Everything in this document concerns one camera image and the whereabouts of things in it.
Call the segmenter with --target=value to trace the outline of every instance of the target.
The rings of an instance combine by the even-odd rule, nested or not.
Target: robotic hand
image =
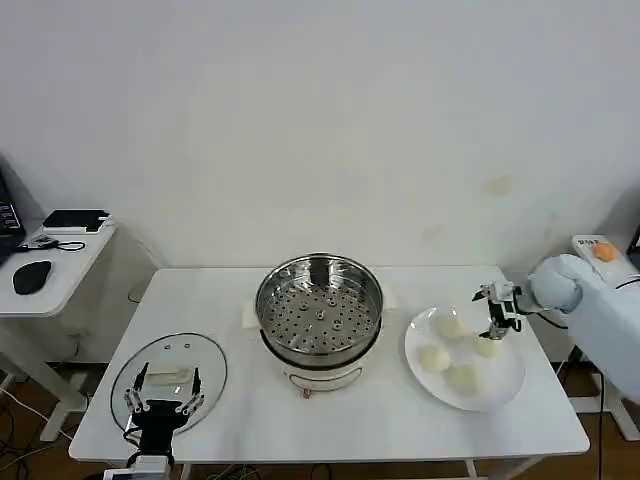
[[[607,285],[574,255],[560,255],[544,260],[522,289],[497,282],[484,285],[474,300],[483,297],[489,300],[492,321],[483,336],[503,338],[509,327],[517,330],[518,317],[527,313],[560,311],[576,346],[624,396],[640,402],[640,375],[635,373],[640,365],[640,296],[635,292]]]
[[[171,450],[173,432],[186,425],[189,417],[204,404],[198,368],[194,369],[191,395],[186,401],[145,399],[153,395],[145,395],[144,381],[148,368],[147,362],[136,376],[133,388],[127,389],[124,394],[124,401],[131,412],[131,423],[134,425],[125,431],[124,438],[133,443],[127,437],[140,431],[138,451],[129,458],[126,469],[105,471],[104,480],[168,480],[174,463]]]

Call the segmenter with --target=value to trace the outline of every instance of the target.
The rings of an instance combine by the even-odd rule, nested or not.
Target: white plate
[[[435,326],[435,319],[441,316],[458,315],[454,307],[434,307],[417,315],[409,324],[404,337],[404,352],[411,371],[422,386],[443,402],[462,410],[474,412],[495,411],[516,398],[525,381],[522,356],[512,342],[515,332],[509,332],[502,340],[503,345],[494,358],[485,358],[476,353],[472,336],[457,340],[442,338]],[[462,318],[474,335],[489,325],[488,318]],[[451,367],[473,364],[484,388],[476,395],[457,393],[447,380],[446,371],[431,373],[420,364],[420,347],[426,344],[439,345],[447,349],[451,356]]]

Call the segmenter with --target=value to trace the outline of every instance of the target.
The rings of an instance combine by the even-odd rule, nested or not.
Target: stainless steel steamer basket
[[[382,289],[363,265],[313,253],[289,260],[256,296],[261,335],[281,360],[309,370],[342,367],[373,345],[382,325]]]

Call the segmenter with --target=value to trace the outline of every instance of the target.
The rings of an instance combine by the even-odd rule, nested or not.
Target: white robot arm
[[[624,396],[640,402],[640,296],[607,285],[573,255],[543,261],[525,291],[540,307],[565,313],[580,350]]]

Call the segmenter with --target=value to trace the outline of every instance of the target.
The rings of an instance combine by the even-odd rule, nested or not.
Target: wooden floor
[[[584,372],[572,372],[567,390],[572,395],[595,395],[596,389],[591,384],[588,375]],[[12,392],[24,403],[43,413],[49,413],[54,405],[54,400],[46,391],[33,382],[15,384]],[[14,433],[11,433],[11,417],[14,419]],[[47,446],[37,441],[37,433],[41,429],[40,418],[26,411],[6,395],[0,399],[0,440],[15,448],[32,448]],[[571,457],[547,458],[518,477],[522,480],[542,479],[596,479],[598,460],[598,416],[582,415],[582,424],[591,439],[591,449],[584,455]],[[65,428],[73,433],[74,426],[80,422],[80,418],[72,418]],[[607,480],[640,480],[640,442],[626,442],[615,423],[609,415],[605,414],[603,429],[604,447],[604,476]],[[92,473],[103,471],[108,466],[104,464],[78,463],[67,455],[68,441],[60,440],[56,445],[25,458],[29,469],[29,476],[24,476],[26,470],[21,467],[18,472],[18,464],[4,469],[15,459],[15,455],[7,453],[0,457],[0,480],[30,479],[30,480],[84,480]],[[499,462],[478,462],[478,473],[488,473]],[[195,466],[192,474],[193,480],[204,480],[208,475],[222,472],[226,466]],[[260,476],[264,480],[306,480],[309,478],[311,467],[308,465],[278,465],[256,466]],[[466,470],[462,462],[446,463],[378,463],[378,464],[337,464],[331,466],[333,479],[410,479],[433,477],[459,477],[465,476]],[[248,475],[249,480],[254,480],[255,475]],[[328,479],[324,467],[316,469],[313,480]]]

